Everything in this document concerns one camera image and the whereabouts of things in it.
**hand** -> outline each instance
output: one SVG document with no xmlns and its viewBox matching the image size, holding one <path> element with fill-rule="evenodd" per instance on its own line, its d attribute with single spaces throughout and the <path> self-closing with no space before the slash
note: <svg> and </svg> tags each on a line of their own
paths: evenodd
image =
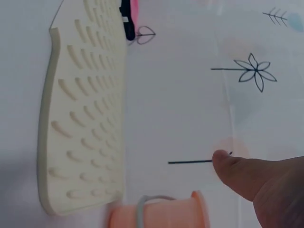
<svg viewBox="0 0 304 228">
<path fill-rule="evenodd" d="M 218 177 L 253 202 L 263 228 L 304 228 L 304 157 L 264 161 L 215 151 Z"/>
</svg>

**finger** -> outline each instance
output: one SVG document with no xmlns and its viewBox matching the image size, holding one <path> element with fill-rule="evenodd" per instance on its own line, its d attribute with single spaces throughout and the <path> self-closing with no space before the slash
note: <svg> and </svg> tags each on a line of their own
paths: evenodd
<svg viewBox="0 0 304 228">
<path fill-rule="evenodd" d="M 249 201 L 277 175 L 279 165 L 275 161 L 232 157 L 226 151 L 215 151 L 212 161 L 222 182 Z"/>
</svg>

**pink object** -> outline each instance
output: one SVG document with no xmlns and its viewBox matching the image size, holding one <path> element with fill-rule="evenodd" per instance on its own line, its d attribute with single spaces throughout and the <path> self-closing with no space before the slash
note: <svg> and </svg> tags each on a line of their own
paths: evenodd
<svg viewBox="0 0 304 228">
<path fill-rule="evenodd" d="M 200 191 L 191 198 L 146 204 L 143 208 L 144 228 L 209 228 L 205 200 Z M 136 228 L 136 205 L 116 208 L 109 228 Z"/>
<path fill-rule="evenodd" d="M 138 18 L 138 0 L 130 0 L 131 5 L 131 18 L 134 24 L 135 30 L 137 29 L 137 18 Z"/>
</svg>

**black object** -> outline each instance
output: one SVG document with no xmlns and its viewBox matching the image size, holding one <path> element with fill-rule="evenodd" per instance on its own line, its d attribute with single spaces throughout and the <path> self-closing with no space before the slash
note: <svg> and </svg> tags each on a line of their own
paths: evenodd
<svg viewBox="0 0 304 228">
<path fill-rule="evenodd" d="M 189 163 L 207 163 L 212 162 L 212 160 L 195 160 L 195 161 L 169 161 L 168 164 L 189 164 Z"/>
<path fill-rule="evenodd" d="M 135 34 L 135 26 L 134 26 L 134 23 L 133 23 L 132 17 L 131 17 L 130 0 L 122 0 L 122 5 L 119 8 L 119 10 L 120 10 L 123 18 L 128 18 L 128 21 L 123 23 L 123 27 L 124 27 L 124 31 L 125 31 L 125 35 L 126 35 L 127 39 L 134 40 L 136 37 L 136 34 Z"/>
</svg>

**flower print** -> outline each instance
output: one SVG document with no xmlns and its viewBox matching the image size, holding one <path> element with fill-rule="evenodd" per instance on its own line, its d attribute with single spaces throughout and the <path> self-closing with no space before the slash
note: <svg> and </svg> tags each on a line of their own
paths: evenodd
<svg viewBox="0 0 304 228">
<path fill-rule="evenodd" d="M 240 76 L 238 82 L 248 82 L 250 80 L 255 81 L 256 86 L 258 87 L 259 91 L 262 93 L 264 90 L 264 79 L 271 81 L 271 82 L 277 82 L 276 78 L 266 71 L 270 67 L 270 62 L 260 62 L 258 63 L 253 56 L 252 53 L 250 53 L 248 57 L 248 62 L 242 61 L 242 60 L 234 60 L 236 64 L 238 64 L 241 68 L 212 68 L 211 70 L 240 70 L 244 71 L 242 75 Z"/>
</svg>

